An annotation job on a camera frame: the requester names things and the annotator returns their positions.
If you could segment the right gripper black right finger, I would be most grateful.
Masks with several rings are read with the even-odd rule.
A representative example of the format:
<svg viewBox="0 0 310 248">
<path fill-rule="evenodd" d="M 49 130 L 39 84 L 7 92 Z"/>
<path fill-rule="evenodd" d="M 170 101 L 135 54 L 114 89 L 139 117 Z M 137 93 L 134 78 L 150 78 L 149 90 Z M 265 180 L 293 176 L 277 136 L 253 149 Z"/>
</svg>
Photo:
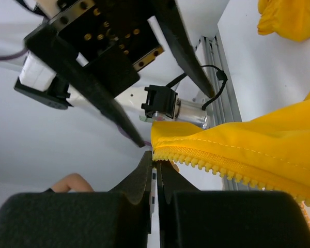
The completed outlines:
<svg viewBox="0 0 310 248">
<path fill-rule="evenodd" d="M 159 161 L 161 247 L 310 247 L 299 205 L 281 191 L 201 191 Z"/>
</svg>

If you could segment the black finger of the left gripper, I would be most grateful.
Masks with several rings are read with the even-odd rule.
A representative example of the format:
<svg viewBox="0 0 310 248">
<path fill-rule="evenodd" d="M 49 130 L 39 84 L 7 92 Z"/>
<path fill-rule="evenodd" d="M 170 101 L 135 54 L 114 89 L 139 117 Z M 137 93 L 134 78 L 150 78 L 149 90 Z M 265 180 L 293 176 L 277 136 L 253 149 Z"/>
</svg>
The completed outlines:
<svg viewBox="0 0 310 248">
<path fill-rule="evenodd" d="M 176 2 L 152 0 L 150 5 L 178 66 L 207 97 L 212 98 L 214 89 L 190 44 Z"/>
<path fill-rule="evenodd" d="M 24 38 L 25 46 L 42 62 L 54 70 L 58 77 L 70 83 L 103 116 L 121 127 L 138 146 L 145 143 L 121 105 L 102 83 L 77 62 L 75 49 L 57 35 L 49 24 L 41 24 Z"/>
</svg>

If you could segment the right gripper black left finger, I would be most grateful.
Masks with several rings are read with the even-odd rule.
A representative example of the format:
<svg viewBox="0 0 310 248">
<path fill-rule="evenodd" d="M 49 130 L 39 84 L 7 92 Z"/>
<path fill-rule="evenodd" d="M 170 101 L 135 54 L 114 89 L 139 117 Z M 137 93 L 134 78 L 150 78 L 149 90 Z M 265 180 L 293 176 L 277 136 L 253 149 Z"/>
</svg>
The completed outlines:
<svg viewBox="0 0 310 248">
<path fill-rule="evenodd" d="M 20 193 L 0 208 L 0 247 L 146 247 L 152 153 L 107 192 Z"/>
</svg>

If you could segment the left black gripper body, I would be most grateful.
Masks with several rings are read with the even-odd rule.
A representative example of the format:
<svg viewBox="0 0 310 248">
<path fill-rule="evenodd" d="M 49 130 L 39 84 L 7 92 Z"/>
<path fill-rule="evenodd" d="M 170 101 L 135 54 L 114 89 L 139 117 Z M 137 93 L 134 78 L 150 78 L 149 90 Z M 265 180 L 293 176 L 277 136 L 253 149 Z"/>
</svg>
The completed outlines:
<svg viewBox="0 0 310 248">
<path fill-rule="evenodd" d="M 145 1 L 38 1 L 46 20 L 25 38 L 27 48 L 59 77 L 90 73 L 113 97 L 139 79 L 164 52 Z"/>
</svg>

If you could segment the yellow hooded jacket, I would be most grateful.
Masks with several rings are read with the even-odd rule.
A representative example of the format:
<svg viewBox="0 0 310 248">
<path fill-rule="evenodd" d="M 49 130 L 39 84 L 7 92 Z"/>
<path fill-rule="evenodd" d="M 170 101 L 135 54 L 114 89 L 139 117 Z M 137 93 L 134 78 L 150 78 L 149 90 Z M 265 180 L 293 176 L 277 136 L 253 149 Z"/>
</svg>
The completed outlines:
<svg viewBox="0 0 310 248">
<path fill-rule="evenodd" d="M 220 173 L 252 187 L 281 190 L 310 206 L 310 92 L 299 103 L 247 122 L 202 130 L 156 121 L 153 159 Z"/>
</svg>

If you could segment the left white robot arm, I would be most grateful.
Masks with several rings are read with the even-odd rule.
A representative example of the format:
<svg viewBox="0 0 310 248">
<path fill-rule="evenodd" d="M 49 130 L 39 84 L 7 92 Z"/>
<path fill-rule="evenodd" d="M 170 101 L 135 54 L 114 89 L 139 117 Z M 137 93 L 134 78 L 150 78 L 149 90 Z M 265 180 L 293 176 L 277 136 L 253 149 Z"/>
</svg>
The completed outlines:
<svg viewBox="0 0 310 248">
<path fill-rule="evenodd" d="M 29 54 L 15 90 L 58 110 L 80 107 L 105 117 L 137 146 L 144 140 L 126 110 L 148 120 L 186 121 L 203 129 L 203 106 L 173 90 L 188 76 L 214 96 L 175 1 L 36 1 L 43 22 L 24 39 Z M 136 88 L 140 71 L 164 52 L 149 24 L 155 18 L 183 75 L 167 86 Z"/>
</svg>

